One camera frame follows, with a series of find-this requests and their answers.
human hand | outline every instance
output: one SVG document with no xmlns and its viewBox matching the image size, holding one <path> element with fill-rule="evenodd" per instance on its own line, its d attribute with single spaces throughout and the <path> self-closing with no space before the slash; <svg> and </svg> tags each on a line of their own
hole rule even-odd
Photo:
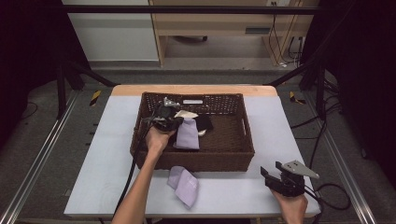
<svg viewBox="0 0 396 224">
<path fill-rule="evenodd" d="M 153 157 L 155 159 L 159 159 L 163 154 L 163 149 L 168 144 L 169 138 L 175 133 L 172 131 L 170 133 L 163 133 L 156 129 L 155 127 L 151 127 L 146 135 L 146 143 L 148 145 L 148 156 Z"/>
<path fill-rule="evenodd" d="M 282 211 L 282 217 L 288 224 L 302 224 L 304 221 L 304 214 L 308 206 L 308 200 L 305 196 L 299 195 L 297 197 L 285 197 L 282 194 L 271 190 L 279 202 Z"/>
</svg>

human arm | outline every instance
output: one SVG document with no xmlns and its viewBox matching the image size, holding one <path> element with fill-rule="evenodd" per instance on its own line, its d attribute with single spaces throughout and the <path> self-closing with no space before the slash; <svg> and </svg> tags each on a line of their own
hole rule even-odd
<svg viewBox="0 0 396 224">
<path fill-rule="evenodd" d="M 154 167 L 158 159 L 163 154 L 171 133 L 160 133 L 154 127 L 150 128 L 146 136 L 148 145 L 148 155 L 145 163 L 140 169 L 136 180 L 120 204 L 112 223 L 133 223 L 141 224 L 145 217 L 146 203 L 149 194 L 149 184 L 151 182 Z"/>
<path fill-rule="evenodd" d="M 308 206 L 308 200 L 305 196 L 302 194 L 297 197 L 285 197 L 276 191 L 271 191 L 279 202 L 282 217 L 286 223 L 303 224 L 304 214 Z"/>
</svg>

metal rail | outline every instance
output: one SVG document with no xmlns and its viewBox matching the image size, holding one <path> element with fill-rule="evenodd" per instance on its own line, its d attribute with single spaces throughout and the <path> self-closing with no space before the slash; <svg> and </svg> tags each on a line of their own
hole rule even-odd
<svg viewBox="0 0 396 224">
<path fill-rule="evenodd" d="M 55 146 L 58 137 L 66 124 L 67 119 L 69 118 L 71 111 L 76 103 L 76 100 L 79 96 L 79 91 L 72 91 L 72 94 L 69 97 L 67 102 L 68 107 L 64 115 L 57 119 L 55 124 L 52 127 L 52 130 L 49 132 L 49 135 L 44 142 L 44 145 L 38 152 L 35 161 L 33 162 L 32 166 L 30 167 L 29 172 L 27 173 L 26 177 L 23 179 L 20 188 L 18 189 L 17 193 L 14 195 L 11 203 L 8 205 L 6 212 L 0 217 L 1 224 L 12 224 L 14 223 L 20 211 L 22 210 L 26 199 L 29 197 L 30 192 L 35 185 L 46 161 Z"/>
<path fill-rule="evenodd" d="M 314 97 L 311 94 L 307 94 L 306 92 L 304 92 L 304 98 L 308 102 L 308 105 L 310 106 L 312 112 L 316 114 Z M 332 138 L 332 135 L 328 130 L 326 130 L 323 137 L 326 148 L 328 149 L 330 157 L 332 158 L 332 162 L 334 163 L 340 179 L 343 182 L 344 187 L 346 188 L 346 192 L 349 194 L 350 200 L 356 210 L 356 214 L 361 220 L 361 223 L 375 224 L 376 221 L 370 209 L 370 206 L 364 199 L 364 196 L 361 193 L 361 189 L 359 188 L 358 183 L 350 172 L 347 163 L 345 162 L 343 156 L 340 153 L 340 150 L 338 149 L 337 145 L 334 142 L 334 139 Z"/>
<path fill-rule="evenodd" d="M 66 13 L 176 13 L 176 14 L 276 14 L 316 15 L 334 13 L 338 8 L 327 7 L 226 7 L 226 6 L 43 6 L 46 11 Z"/>
</svg>

gray floor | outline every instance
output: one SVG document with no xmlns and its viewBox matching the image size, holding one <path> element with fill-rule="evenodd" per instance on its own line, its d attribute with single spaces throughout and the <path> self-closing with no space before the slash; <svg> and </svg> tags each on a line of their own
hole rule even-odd
<svg viewBox="0 0 396 224">
<path fill-rule="evenodd" d="M 139 67 L 135 70 L 123 68 L 117 71 L 100 68 L 97 71 L 123 84 L 262 84 L 285 74 L 293 66 L 290 64 L 287 68 L 273 67 L 259 38 L 209 37 L 204 43 L 195 39 L 175 38 L 171 40 L 167 53 L 164 68 Z M 312 93 L 298 91 L 296 85 L 298 79 L 297 77 L 277 88 L 290 126 L 315 116 L 309 105 L 290 101 L 290 91 L 294 91 L 297 99 L 304 99 L 306 95 Z M 43 223 L 42 219 L 49 220 L 49 223 L 57 223 L 60 220 L 76 222 L 63 214 L 68 200 L 65 194 L 74 186 L 89 149 L 92 133 L 100 121 L 106 100 L 111 93 L 111 89 L 100 86 L 89 78 L 86 78 L 86 81 L 86 88 L 79 93 L 77 104 L 20 212 L 20 222 Z M 103 91 L 96 106 L 89 106 L 94 91 L 98 89 Z M 21 120 L 14 134 L 0 151 L 1 213 L 7 209 L 55 122 L 56 94 L 54 82 L 30 93 L 29 101 L 38 105 L 37 111 L 28 119 Z M 333 99 L 329 105 L 336 102 L 336 99 Z M 35 107 L 29 105 L 25 115 L 29 115 L 34 110 Z M 346 160 L 377 223 L 396 223 L 394 188 L 375 161 L 361 157 L 360 145 L 355 140 L 345 118 L 338 111 L 328 116 L 328 132 Z M 293 130 L 293 133 L 296 138 L 316 137 L 318 125 L 313 122 Z M 315 139 L 296 139 L 296 141 L 304 162 L 309 163 Z M 313 169 L 320 174 L 320 180 L 313 181 L 315 188 L 329 182 L 343 185 L 323 140 L 319 142 Z M 346 203 L 344 195 L 338 189 L 328 188 L 323 190 L 322 194 L 330 203 L 339 206 Z M 97 222 L 96 219 L 85 221 Z M 326 207 L 322 222 L 360 223 L 360 219 L 354 207 L 346 211 Z M 264 219 L 262 223 L 277 223 L 277 220 Z"/>
</svg>

black curtain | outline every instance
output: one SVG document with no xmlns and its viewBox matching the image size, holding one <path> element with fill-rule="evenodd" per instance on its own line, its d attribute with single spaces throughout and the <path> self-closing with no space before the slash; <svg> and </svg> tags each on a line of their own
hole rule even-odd
<svg viewBox="0 0 396 224">
<path fill-rule="evenodd" d="M 90 68 L 67 14 L 39 10 L 46 4 L 62 1 L 0 0 L 0 148 L 21 119 L 29 91 L 55 80 L 60 61 Z M 82 82 L 77 71 L 68 76 Z"/>
<path fill-rule="evenodd" d="M 327 7 L 343 1 L 322 0 Z M 302 62 L 323 39 L 332 18 L 314 17 Z M 396 188 L 396 1 L 357 0 L 326 53 L 346 117 L 361 146 L 377 160 Z"/>
</svg>

